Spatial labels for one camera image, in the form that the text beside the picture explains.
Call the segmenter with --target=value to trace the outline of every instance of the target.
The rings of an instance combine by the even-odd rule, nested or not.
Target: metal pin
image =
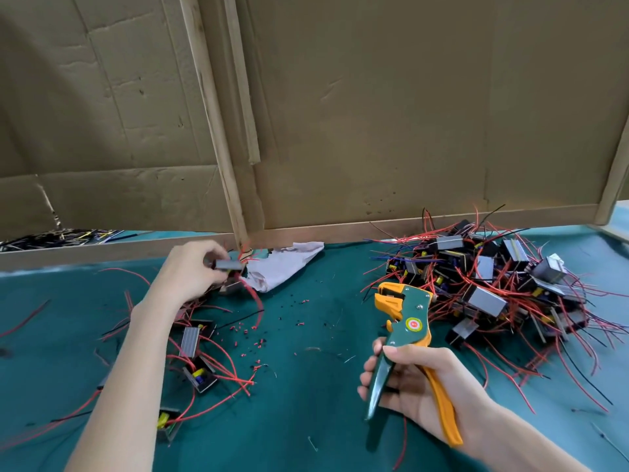
[[[313,447],[314,452],[319,452],[319,449],[317,449],[317,448],[315,447],[315,445],[313,444],[312,440],[310,439],[310,436],[308,436],[308,442],[309,442],[309,443],[310,443],[310,445]]]

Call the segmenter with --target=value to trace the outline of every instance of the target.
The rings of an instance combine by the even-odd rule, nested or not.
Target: green table surface
[[[573,271],[589,273],[588,283],[629,293],[629,253],[619,242],[585,227],[536,229],[527,237],[539,245],[548,242],[545,253],[556,252]],[[256,332],[249,328],[247,337],[243,332],[246,326],[255,324],[255,318],[245,320],[240,331],[220,330],[215,339],[232,355],[240,377],[248,377],[258,359],[270,368],[258,372],[251,397],[241,392],[205,416],[184,423],[172,445],[158,446],[154,470],[392,468],[402,447],[402,418],[382,413],[380,428],[370,432],[362,420],[364,404],[356,393],[371,342],[387,318],[375,309],[372,299],[363,303],[363,294],[359,293],[379,276],[362,274],[379,263],[369,259],[377,255],[370,250],[382,248],[373,244],[327,246],[291,280],[262,295],[266,312]],[[91,396],[107,373],[93,354],[94,348],[112,361],[116,341],[103,344],[96,339],[125,317],[124,290],[129,290],[137,303],[146,285],[124,272],[99,270],[118,266],[153,279],[162,261],[55,268],[0,277],[0,331],[16,325],[44,300],[51,299],[27,326],[0,339],[0,347],[11,352],[11,357],[0,357],[0,417],[4,419],[0,441],[33,427],[27,424],[42,425],[69,414]],[[629,323],[626,298],[606,296],[592,301],[601,316]],[[215,304],[233,310],[203,313],[219,325],[256,309],[247,296],[222,298]],[[443,328],[435,328],[433,345],[443,345],[444,334]],[[603,338],[601,332],[593,334]],[[254,342],[260,338],[267,342],[257,349]],[[490,371],[487,390],[496,401],[593,470],[625,470],[627,463],[598,437],[590,422],[629,452],[629,349],[618,342],[615,350],[592,344],[602,364],[602,371],[592,381],[614,402],[609,415],[598,413],[569,379],[557,357],[542,368],[551,380],[533,378],[524,387],[535,415],[499,373]],[[577,341],[570,341],[568,348],[581,369],[589,371],[591,360]],[[208,351],[221,357],[216,350]],[[458,354],[480,380],[477,360],[467,353]],[[192,412],[208,408],[234,390],[232,384],[218,384],[197,399]],[[189,384],[168,372],[162,404],[185,408],[190,397]],[[571,408],[589,412],[574,413]],[[61,470],[85,422],[85,417],[72,419],[46,436],[0,452],[0,471]],[[483,468],[409,423],[408,446],[400,471],[475,469]]]

